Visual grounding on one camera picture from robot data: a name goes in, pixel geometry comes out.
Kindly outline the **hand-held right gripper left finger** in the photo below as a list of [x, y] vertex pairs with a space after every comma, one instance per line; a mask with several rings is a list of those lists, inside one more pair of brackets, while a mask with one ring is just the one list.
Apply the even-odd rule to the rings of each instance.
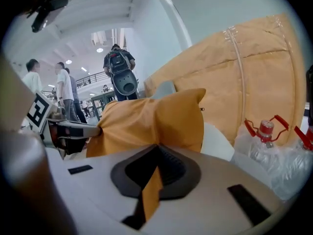
[[73, 218], [77, 234], [157, 234], [148, 226], [134, 230], [121, 222], [133, 213], [136, 200], [121, 195], [110, 177], [116, 163], [138, 153], [139, 149], [66, 161], [56, 149], [46, 148], [45, 151], [58, 193]]

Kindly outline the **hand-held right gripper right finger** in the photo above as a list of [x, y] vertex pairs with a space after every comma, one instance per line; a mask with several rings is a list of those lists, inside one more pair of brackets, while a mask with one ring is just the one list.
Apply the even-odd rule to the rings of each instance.
[[[161, 201], [146, 223], [146, 234], [262, 235], [285, 214], [285, 204], [273, 191], [236, 165], [199, 152], [172, 149], [199, 165], [201, 179], [186, 197]], [[228, 191], [234, 185], [244, 186], [270, 216], [254, 226]]]

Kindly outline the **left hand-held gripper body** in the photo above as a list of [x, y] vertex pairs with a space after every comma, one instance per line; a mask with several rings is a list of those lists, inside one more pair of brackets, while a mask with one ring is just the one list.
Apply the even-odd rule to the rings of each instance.
[[68, 136], [64, 107], [51, 103], [41, 92], [35, 92], [34, 102], [26, 115], [31, 129], [39, 134], [43, 144], [48, 148], [55, 148], [62, 159], [66, 156]]

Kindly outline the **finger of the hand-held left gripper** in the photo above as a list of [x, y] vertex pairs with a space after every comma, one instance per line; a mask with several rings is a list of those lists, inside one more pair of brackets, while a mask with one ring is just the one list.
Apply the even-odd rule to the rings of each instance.
[[52, 125], [50, 134], [53, 145], [65, 152], [65, 155], [79, 153], [86, 143], [83, 128]]
[[91, 138], [102, 133], [100, 127], [80, 122], [48, 119], [47, 123], [52, 138]]

